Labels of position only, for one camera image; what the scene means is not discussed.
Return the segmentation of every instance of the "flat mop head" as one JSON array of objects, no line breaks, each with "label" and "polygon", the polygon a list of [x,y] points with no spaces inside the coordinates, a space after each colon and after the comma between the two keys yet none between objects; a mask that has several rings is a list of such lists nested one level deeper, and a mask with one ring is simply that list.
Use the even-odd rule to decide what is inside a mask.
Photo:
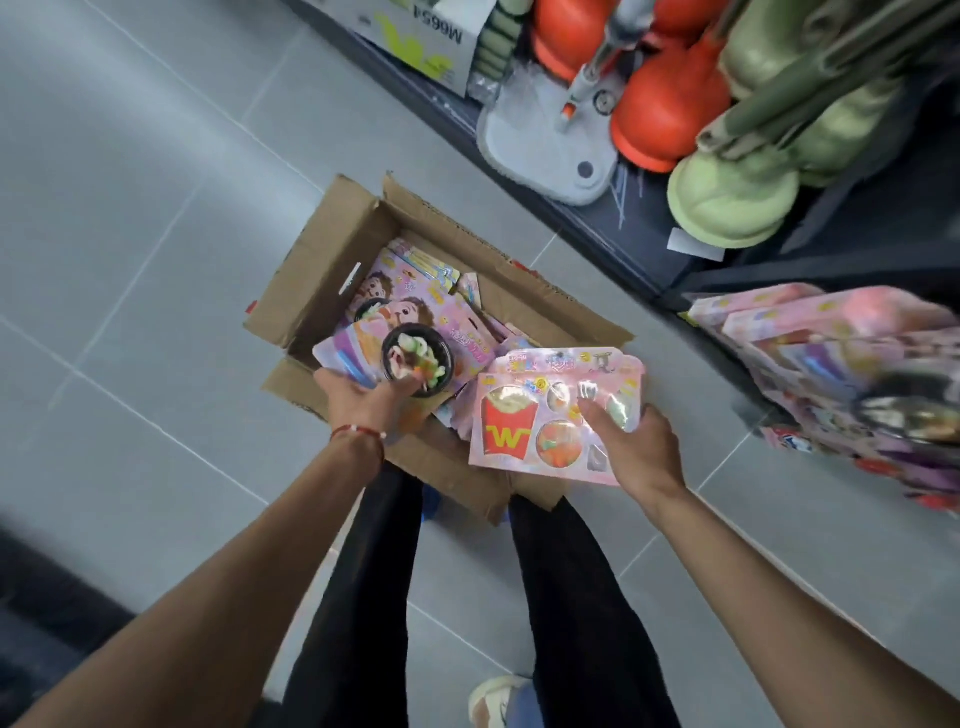
[{"label": "flat mop head", "polygon": [[589,205],[607,191],[616,169],[610,114],[622,94],[623,82],[608,74],[560,130],[566,85],[535,63],[518,63],[496,103],[480,114],[477,147],[504,177],[567,205]]}]

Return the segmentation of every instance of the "hand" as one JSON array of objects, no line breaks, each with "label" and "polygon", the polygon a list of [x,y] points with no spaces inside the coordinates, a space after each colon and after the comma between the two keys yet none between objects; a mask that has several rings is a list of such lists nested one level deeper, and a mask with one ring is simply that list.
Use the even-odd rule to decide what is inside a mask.
[{"label": "hand", "polygon": [[375,389],[362,387],[347,376],[324,368],[318,369],[313,378],[326,392],[331,429],[357,425],[389,432],[400,405],[423,386],[423,379],[417,374],[397,381],[382,381]]},{"label": "hand", "polygon": [[624,432],[595,401],[580,399],[579,405],[584,419],[607,446],[620,487],[660,528],[664,503],[686,493],[680,442],[670,421],[651,404],[644,408],[639,427]]}]

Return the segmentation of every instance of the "forearm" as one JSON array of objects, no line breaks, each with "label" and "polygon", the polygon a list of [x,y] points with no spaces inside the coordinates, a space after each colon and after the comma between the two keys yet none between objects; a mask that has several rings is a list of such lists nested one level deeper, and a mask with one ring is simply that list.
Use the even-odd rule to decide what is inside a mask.
[{"label": "forearm", "polygon": [[23,726],[243,724],[349,510],[376,475],[341,436],[223,549],[65,678]]},{"label": "forearm", "polygon": [[787,728],[960,725],[960,703],[806,594],[696,496],[660,526]]}]

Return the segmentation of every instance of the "person's left hand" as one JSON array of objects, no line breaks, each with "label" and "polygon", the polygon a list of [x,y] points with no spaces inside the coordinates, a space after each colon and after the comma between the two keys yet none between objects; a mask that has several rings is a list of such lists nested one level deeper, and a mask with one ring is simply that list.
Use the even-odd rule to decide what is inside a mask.
[{"label": "person's left hand", "polygon": [[318,369],[313,378],[326,392],[330,405],[327,416],[334,430],[343,425],[357,425],[389,432],[400,405],[423,386],[423,379],[417,374],[398,381],[382,381],[374,389],[324,368]]}]

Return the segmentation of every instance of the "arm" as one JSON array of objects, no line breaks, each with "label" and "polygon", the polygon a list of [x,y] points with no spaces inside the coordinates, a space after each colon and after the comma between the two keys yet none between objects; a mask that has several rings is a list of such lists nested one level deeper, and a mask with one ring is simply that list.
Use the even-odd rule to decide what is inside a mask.
[{"label": "arm", "polygon": [[647,408],[625,433],[594,402],[581,409],[787,728],[960,725],[960,702],[800,589],[686,489],[660,412]]},{"label": "arm", "polygon": [[[330,424],[386,431],[420,383],[368,391],[325,370]],[[335,437],[260,517],[37,702],[18,728],[243,725],[303,595],[380,469],[372,436]]]}]

